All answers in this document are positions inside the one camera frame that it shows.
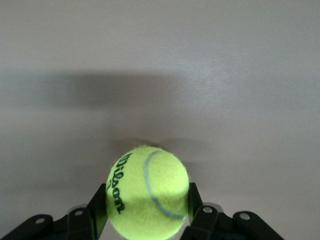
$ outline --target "gray wall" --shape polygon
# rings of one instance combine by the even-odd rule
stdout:
[[[318,0],[0,1],[0,236],[149,143],[227,215],[318,239],[319,63]]]

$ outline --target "yellow tennis ball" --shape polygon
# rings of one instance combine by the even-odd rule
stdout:
[[[172,153],[140,146],[123,155],[106,182],[106,210],[128,240],[166,240],[188,214],[189,176]]]

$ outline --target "wall surface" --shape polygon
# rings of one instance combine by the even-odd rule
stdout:
[[[319,239],[319,64],[318,0],[1,0],[0,237],[147,143],[228,216]]]

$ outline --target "tennis ball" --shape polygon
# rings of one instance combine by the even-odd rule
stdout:
[[[106,182],[106,210],[115,230],[128,240],[166,240],[188,213],[189,177],[172,154],[140,146],[123,155]]]

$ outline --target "wilson logo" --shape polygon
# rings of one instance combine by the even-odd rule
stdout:
[[[124,176],[124,172],[123,169],[130,157],[131,153],[125,155],[124,157],[122,157],[116,164],[116,169],[113,172],[113,176],[112,179],[109,180],[108,186],[106,191],[108,191],[108,189],[110,187],[112,187],[112,195],[114,197],[114,205],[116,206],[116,209],[118,211],[119,214],[121,214],[121,211],[123,211],[125,209],[125,204],[123,203],[121,196],[120,196],[120,189],[117,187],[120,179]]]

